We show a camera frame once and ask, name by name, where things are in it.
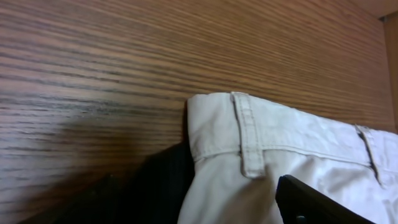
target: stitching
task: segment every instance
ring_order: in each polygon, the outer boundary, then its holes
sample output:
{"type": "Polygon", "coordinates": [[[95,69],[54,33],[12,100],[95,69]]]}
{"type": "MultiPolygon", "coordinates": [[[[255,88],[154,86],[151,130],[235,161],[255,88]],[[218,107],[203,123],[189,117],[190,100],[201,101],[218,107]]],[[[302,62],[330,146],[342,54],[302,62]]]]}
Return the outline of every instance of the stitching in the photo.
{"type": "Polygon", "coordinates": [[[251,119],[253,121],[253,126],[254,126],[254,136],[256,138],[256,148],[255,148],[255,153],[257,154],[257,165],[260,164],[260,166],[262,167],[262,161],[261,161],[261,151],[258,150],[259,149],[259,137],[258,137],[258,133],[257,133],[257,128],[256,128],[256,120],[254,119],[254,115],[253,115],[253,110],[251,107],[251,100],[249,95],[246,95],[246,98],[248,99],[248,105],[249,105],[249,109],[250,109],[250,115],[251,115],[251,119]]]}
{"type": "Polygon", "coordinates": [[[318,157],[318,158],[321,158],[321,159],[329,159],[329,160],[333,160],[333,161],[336,161],[336,162],[347,162],[347,163],[351,163],[351,164],[357,164],[357,165],[365,166],[365,167],[371,169],[368,164],[365,164],[365,163],[362,163],[362,162],[346,161],[346,160],[341,160],[341,159],[338,159],[338,158],[323,157],[322,155],[306,154],[305,151],[299,152],[299,151],[295,151],[295,150],[291,150],[291,149],[266,149],[266,150],[267,151],[293,152],[293,153],[297,153],[297,154],[304,155],[304,156],[315,156],[315,157],[318,157]]]}
{"type": "Polygon", "coordinates": [[[236,96],[238,97],[238,100],[239,100],[240,114],[241,114],[241,117],[242,117],[242,120],[243,120],[243,126],[244,126],[244,137],[242,138],[242,140],[244,141],[244,144],[242,144],[242,148],[243,148],[243,151],[245,152],[245,155],[243,155],[244,168],[245,168],[245,170],[247,170],[246,166],[247,166],[248,162],[245,161],[245,160],[247,160],[248,159],[247,157],[249,157],[249,152],[248,152],[248,150],[246,150],[246,144],[248,142],[248,131],[247,131],[247,127],[246,127],[246,119],[245,119],[244,114],[243,114],[241,98],[239,97],[239,95],[236,95],[236,96]]]}
{"type": "Polygon", "coordinates": [[[344,157],[340,157],[340,156],[334,156],[334,155],[330,155],[330,154],[325,154],[322,152],[317,152],[317,151],[310,151],[307,149],[302,149],[299,147],[295,147],[295,146],[290,146],[290,145],[282,145],[282,144],[278,144],[278,145],[262,145],[262,147],[266,147],[267,149],[261,149],[261,151],[274,151],[274,150],[285,150],[285,151],[291,151],[291,152],[297,152],[297,153],[301,153],[301,154],[305,154],[307,153],[308,155],[321,155],[322,158],[325,159],[334,159],[334,160],[338,160],[338,161],[343,161],[343,162],[354,162],[354,163],[358,163],[358,164],[367,164],[367,162],[360,162],[360,161],[354,161],[352,159],[348,159],[348,158],[344,158],[344,157]]]}
{"type": "Polygon", "coordinates": [[[308,149],[305,149],[305,148],[302,148],[302,147],[297,147],[297,146],[291,145],[291,144],[289,144],[289,142],[282,142],[281,141],[280,143],[261,144],[260,147],[261,148],[263,148],[263,147],[265,147],[265,148],[268,148],[268,147],[291,147],[291,148],[298,149],[298,150],[305,151],[305,152],[317,153],[317,154],[322,154],[322,155],[326,155],[326,156],[333,156],[333,157],[338,157],[338,158],[341,158],[341,159],[348,159],[349,160],[349,157],[341,157],[341,156],[336,156],[336,155],[330,154],[330,153],[312,151],[312,150],[308,150],[308,149]]]}

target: beige trousers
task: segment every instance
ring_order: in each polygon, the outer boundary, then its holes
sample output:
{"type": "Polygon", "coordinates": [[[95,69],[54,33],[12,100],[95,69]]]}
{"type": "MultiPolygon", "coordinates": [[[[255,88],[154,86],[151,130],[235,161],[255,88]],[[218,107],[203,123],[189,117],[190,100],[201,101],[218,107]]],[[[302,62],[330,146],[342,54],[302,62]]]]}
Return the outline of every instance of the beige trousers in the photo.
{"type": "Polygon", "coordinates": [[[179,224],[282,223],[285,174],[372,222],[398,223],[395,134],[244,93],[189,99],[188,134],[196,174],[179,224]]]}

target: black plastic object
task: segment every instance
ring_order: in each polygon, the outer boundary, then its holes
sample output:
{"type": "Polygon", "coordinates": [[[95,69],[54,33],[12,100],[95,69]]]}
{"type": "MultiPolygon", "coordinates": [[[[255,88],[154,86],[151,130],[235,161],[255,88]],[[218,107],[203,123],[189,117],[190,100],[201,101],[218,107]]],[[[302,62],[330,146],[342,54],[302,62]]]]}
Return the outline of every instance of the black plastic object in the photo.
{"type": "Polygon", "coordinates": [[[275,199],[285,224],[373,223],[291,175],[279,177],[275,199]]]}

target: black fabric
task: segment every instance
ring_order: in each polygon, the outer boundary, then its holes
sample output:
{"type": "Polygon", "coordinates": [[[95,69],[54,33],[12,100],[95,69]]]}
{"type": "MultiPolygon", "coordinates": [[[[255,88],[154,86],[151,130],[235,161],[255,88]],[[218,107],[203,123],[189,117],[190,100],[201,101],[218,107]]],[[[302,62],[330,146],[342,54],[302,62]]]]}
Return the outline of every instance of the black fabric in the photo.
{"type": "Polygon", "coordinates": [[[180,143],[150,156],[123,188],[120,180],[107,175],[22,223],[177,223],[194,175],[188,144],[180,143]]]}
{"type": "Polygon", "coordinates": [[[176,223],[194,175],[187,144],[180,143],[151,157],[127,184],[118,223],[176,223]]]}

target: wood grain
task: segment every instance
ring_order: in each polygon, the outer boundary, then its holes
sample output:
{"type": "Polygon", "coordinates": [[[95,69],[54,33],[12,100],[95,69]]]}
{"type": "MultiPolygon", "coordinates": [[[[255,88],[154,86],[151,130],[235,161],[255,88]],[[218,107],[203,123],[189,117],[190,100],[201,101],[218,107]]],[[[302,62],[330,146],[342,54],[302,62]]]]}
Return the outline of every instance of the wood grain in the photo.
{"type": "Polygon", "coordinates": [[[396,129],[398,129],[398,12],[387,17],[384,23],[387,57],[391,76],[392,104],[396,129]]]}
{"type": "Polygon", "coordinates": [[[381,22],[346,1],[0,1],[0,222],[181,140],[242,91],[395,131],[381,22]]]}
{"type": "Polygon", "coordinates": [[[375,18],[398,11],[398,0],[351,0],[375,18]]]}

